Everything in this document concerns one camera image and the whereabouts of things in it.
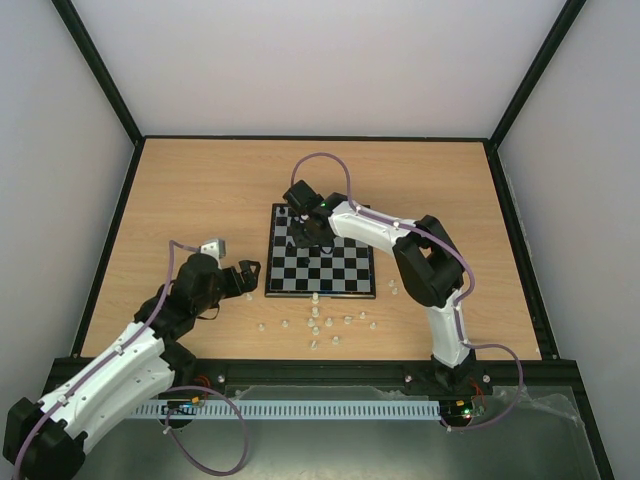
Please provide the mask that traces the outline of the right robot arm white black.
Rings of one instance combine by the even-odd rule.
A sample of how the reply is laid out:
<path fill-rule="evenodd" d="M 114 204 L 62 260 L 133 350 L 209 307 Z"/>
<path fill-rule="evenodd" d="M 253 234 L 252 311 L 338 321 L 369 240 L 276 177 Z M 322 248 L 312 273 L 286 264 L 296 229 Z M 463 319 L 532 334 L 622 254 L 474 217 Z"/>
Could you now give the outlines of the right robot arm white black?
<path fill-rule="evenodd" d="M 297 218 L 296 245 L 327 246 L 337 238 L 352 239 L 393 257 L 405 291 L 426 308 L 434 381 L 450 392 L 470 381 L 475 354 L 468 346 L 461 309 L 467 267 L 438 219 L 400 219 L 339 193 L 324 198 L 303 180 L 283 199 Z"/>

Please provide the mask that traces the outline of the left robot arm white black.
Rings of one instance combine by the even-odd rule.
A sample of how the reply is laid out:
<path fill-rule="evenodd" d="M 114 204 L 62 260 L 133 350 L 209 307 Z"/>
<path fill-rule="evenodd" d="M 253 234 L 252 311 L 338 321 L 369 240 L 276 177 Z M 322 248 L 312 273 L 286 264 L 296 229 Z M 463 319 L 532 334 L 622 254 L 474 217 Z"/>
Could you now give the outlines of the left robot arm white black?
<path fill-rule="evenodd" d="M 242 260 L 223 268 L 193 253 L 169 267 L 117 339 L 72 378 L 9 410 L 3 444 L 16 479 L 72 479 L 95 447 L 137 407 L 169 391 L 186 391 L 195 356 L 179 340 L 203 313 L 253 292 L 261 265 Z"/>

